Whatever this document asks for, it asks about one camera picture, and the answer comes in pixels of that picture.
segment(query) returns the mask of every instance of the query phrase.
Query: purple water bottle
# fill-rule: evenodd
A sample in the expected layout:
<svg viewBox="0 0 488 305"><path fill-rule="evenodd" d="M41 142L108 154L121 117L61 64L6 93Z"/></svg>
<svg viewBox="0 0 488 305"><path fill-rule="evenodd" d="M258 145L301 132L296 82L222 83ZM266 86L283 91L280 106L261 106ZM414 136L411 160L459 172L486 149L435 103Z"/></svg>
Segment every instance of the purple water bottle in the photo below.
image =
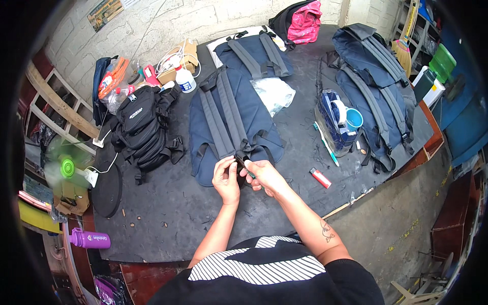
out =
<svg viewBox="0 0 488 305"><path fill-rule="evenodd" d="M106 233L83 232L80 228L73 228L69 237L71 243L78 247L92 249L110 248L110 237Z"/></svg>

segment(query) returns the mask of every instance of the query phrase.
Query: green water jug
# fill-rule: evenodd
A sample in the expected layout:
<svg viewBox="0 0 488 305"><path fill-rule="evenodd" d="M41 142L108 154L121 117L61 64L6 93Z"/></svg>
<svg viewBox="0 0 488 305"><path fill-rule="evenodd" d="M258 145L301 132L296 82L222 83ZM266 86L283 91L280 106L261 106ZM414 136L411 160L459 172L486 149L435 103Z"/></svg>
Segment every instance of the green water jug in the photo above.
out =
<svg viewBox="0 0 488 305"><path fill-rule="evenodd" d="M437 48L434 57L428 63L428 66L437 74L437 80L441 83L445 83L456 66L456 60L441 43Z"/></svg>

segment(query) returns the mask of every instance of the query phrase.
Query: blue plastic cup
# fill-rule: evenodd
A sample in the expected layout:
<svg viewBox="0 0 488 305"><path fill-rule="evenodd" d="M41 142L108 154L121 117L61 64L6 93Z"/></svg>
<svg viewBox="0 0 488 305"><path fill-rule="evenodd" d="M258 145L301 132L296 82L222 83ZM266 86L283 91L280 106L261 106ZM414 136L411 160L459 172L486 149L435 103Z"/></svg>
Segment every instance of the blue plastic cup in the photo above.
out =
<svg viewBox="0 0 488 305"><path fill-rule="evenodd" d="M349 131L356 131L359 127L363 126L363 115L354 108L348 108L346 110L346 120Z"/></svg>

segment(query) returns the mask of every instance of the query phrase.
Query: broom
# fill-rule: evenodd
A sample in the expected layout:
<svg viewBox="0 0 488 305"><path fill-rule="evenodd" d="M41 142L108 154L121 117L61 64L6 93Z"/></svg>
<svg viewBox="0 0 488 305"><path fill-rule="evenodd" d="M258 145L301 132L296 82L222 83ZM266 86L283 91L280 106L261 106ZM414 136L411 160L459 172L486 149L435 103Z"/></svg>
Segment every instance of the broom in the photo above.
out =
<svg viewBox="0 0 488 305"><path fill-rule="evenodd" d="M410 56L410 49L408 47L408 38L413 33L415 22L417 21L417 12L419 10L419 0L411 0L410 8L408 9L407 20L403 27L400 39L391 43L391 49L395 51L398 62L405 70L407 78L410 77L412 70L412 57Z"/></svg>

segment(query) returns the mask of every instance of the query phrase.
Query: black table mat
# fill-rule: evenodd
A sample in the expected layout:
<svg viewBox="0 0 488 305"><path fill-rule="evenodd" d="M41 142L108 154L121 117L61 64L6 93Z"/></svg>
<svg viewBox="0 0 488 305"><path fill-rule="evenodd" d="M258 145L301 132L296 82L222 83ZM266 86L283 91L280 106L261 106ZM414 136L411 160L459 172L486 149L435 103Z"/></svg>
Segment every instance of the black table mat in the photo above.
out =
<svg viewBox="0 0 488 305"><path fill-rule="evenodd" d="M293 103L273 118L283 140L287 142L285 155L276 167L320 216L349 202L352 192L358 197L363 187L376 187L390 177L384 173L374 174L371 162L356 170L356 162L364 159L359 151L339 158L341 166L336 167L320 141L319 132L312 127L312 110L317 103L318 59L334 49L330 39L336 29L336 26L322 25L316 42L297 45L294 51L288 52L294 74L284 80L296 90L296 95ZM204 44L197 47L197 52L202 66L197 81L201 81L215 71L215 66ZM189 148L188 112L193 94L180 94L171 110L171 134L182 135L186 148ZM108 130L107 126L104 126L101 134L105 134L105 130ZM414 116L415 140L411 143L415 152L425 145L432 134L425 115L417 107ZM96 163L114 158L109 137L105 139L105 147L97 151ZM392 157L396 160L397 168L401 168L410 155L399 145ZM102 258L120 262L190 260L218 215L222 199L214 188L200 186L191 176L189 153L176 165L167 162L149 172L146 183L139 186L134 183L132 165L123 162L122 156L117 158L116 164L123 175L119 210L110 219L95 212L97 231L108 233L112 242L110 249L100 250ZM322 171L332 182L329 189L310 175L312 167ZM287 235L292 232L293 226L273 198L269 198L264 191L253 192L250 187L241 190L229 246L255 236Z"/></svg>

